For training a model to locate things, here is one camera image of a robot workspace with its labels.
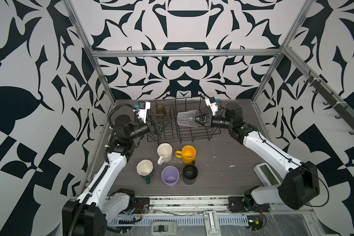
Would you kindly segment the clear glass cup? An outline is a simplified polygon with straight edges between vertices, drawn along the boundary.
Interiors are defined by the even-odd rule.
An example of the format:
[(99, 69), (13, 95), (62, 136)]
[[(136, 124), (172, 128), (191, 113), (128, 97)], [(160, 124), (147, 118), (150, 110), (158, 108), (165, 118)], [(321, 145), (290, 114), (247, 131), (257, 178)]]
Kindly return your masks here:
[(177, 115), (177, 123), (179, 126), (183, 127), (198, 128), (199, 125), (195, 123), (195, 118), (198, 116), (198, 110), (179, 112)]

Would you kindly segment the amber textured glass cup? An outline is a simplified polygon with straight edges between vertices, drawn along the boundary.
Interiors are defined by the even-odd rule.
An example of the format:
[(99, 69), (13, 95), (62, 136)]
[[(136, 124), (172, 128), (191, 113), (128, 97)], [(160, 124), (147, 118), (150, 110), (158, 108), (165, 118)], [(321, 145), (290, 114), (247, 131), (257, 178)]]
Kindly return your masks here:
[(163, 104), (156, 105), (156, 114), (162, 115), (163, 117), (166, 116), (166, 108)]

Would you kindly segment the green mug white inside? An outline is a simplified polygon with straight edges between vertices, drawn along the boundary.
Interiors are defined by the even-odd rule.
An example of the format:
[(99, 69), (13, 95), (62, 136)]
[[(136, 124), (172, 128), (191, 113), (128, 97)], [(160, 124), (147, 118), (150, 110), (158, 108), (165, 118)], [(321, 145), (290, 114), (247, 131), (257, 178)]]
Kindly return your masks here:
[(146, 184), (150, 184), (150, 179), (153, 177), (153, 163), (150, 160), (140, 161), (137, 164), (136, 171), (146, 181)]

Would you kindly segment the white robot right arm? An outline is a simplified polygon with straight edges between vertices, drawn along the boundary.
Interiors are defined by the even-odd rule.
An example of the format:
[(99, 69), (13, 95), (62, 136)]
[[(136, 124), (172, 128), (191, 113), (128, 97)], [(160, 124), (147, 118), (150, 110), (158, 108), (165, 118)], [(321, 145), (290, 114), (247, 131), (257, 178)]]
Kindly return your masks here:
[(257, 127), (243, 120), (242, 108), (228, 103), (222, 115), (216, 115), (217, 105), (206, 114), (194, 114), (196, 125), (228, 130), (230, 136), (241, 145), (255, 152), (282, 178), (282, 183), (259, 186), (244, 194), (244, 206), (248, 210), (267, 204), (285, 204), (298, 210), (320, 194), (318, 169), (310, 161), (305, 163), (288, 155), (267, 140)]

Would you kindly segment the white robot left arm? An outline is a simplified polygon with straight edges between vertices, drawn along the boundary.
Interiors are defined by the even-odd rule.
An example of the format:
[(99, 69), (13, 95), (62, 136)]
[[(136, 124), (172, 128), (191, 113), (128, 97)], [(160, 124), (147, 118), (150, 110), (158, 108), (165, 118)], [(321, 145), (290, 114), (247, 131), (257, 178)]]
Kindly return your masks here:
[(107, 230), (113, 231), (108, 223), (135, 204), (135, 194), (128, 189), (120, 189), (110, 200), (107, 199), (116, 178), (134, 152), (135, 139), (147, 134), (161, 135), (171, 121), (148, 118), (137, 123), (128, 115), (120, 115), (115, 120), (109, 118), (108, 122), (113, 132), (105, 149), (105, 162), (83, 193), (64, 205), (64, 236), (103, 236)]

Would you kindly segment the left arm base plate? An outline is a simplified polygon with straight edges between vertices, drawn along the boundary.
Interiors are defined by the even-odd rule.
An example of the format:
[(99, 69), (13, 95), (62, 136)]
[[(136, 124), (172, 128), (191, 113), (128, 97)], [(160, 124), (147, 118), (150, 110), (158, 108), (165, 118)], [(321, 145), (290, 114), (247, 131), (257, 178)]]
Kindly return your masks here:
[(142, 214), (149, 210), (150, 198), (148, 197), (135, 197), (130, 199), (128, 207), (121, 213), (135, 213)]

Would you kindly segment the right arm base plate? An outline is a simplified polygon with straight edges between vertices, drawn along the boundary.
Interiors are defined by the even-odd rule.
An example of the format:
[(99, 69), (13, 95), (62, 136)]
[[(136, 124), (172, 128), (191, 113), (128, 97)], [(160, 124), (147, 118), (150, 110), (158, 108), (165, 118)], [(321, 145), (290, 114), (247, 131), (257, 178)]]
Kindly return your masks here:
[(269, 204), (259, 205), (249, 197), (229, 197), (228, 198), (228, 210), (232, 213), (243, 212), (269, 212)]

